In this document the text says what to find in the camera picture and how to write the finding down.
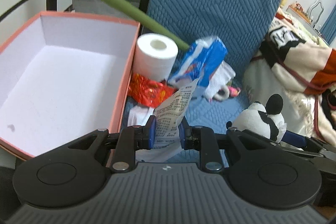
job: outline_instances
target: toilet paper roll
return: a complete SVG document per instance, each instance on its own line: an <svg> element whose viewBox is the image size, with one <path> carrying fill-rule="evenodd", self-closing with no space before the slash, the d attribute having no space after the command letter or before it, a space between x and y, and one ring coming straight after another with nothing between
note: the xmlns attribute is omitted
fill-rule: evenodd
<svg viewBox="0 0 336 224"><path fill-rule="evenodd" d="M133 72L151 80L167 80L177 56L177 46L164 35L147 33L138 38Z"/></svg>

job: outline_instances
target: box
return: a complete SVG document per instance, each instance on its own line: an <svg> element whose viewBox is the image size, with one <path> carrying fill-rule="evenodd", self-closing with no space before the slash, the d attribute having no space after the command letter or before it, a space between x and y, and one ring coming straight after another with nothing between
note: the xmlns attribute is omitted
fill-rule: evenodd
<svg viewBox="0 0 336 224"><path fill-rule="evenodd" d="M0 45L0 146L27 160L118 132L140 24L41 12Z"/></svg>

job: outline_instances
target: stuffed animal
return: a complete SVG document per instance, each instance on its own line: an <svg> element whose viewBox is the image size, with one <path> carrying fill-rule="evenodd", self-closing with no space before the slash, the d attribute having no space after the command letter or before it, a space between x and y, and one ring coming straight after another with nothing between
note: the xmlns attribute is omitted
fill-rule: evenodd
<svg viewBox="0 0 336 224"><path fill-rule="evenodd" d="M256 101L243 110L234 122L227 122L226 127L236 127L239 131L248 129L274 142L280 142L287 129L281 114L283 103L279 94L273 94L266 107Z"/></svg>

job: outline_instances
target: red candy wrapper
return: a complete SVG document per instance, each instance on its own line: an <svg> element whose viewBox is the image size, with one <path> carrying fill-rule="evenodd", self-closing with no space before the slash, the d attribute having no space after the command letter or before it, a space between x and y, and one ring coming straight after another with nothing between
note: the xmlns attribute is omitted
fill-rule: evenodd
<svg viewBox="0 0 336 224"><path fill-rule="evenodd" d="M176 89L150 80L138 73L134 73L128 87L128 96L147 107L156 108L169 98Z"/></svg>

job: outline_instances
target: silver bolt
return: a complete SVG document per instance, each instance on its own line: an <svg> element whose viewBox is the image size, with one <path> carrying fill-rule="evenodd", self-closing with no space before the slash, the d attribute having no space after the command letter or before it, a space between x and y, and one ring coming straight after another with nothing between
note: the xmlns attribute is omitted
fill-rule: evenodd
<svg viewBox="0 0 336 224"><path fill-rule="evenodd" d="M210 171L218 171L222 168L222 165L219 162L211 161L205 165L205 168Z"/></svg>
<svg viewBox="0 0 336 224"><path fill-rule="evenodd" d="M118 170L118 171L124 171L127 170L129 168L129 164L127 162L124 161L118 161L116 163L114 163L112 165L114 170Z"/></svg>

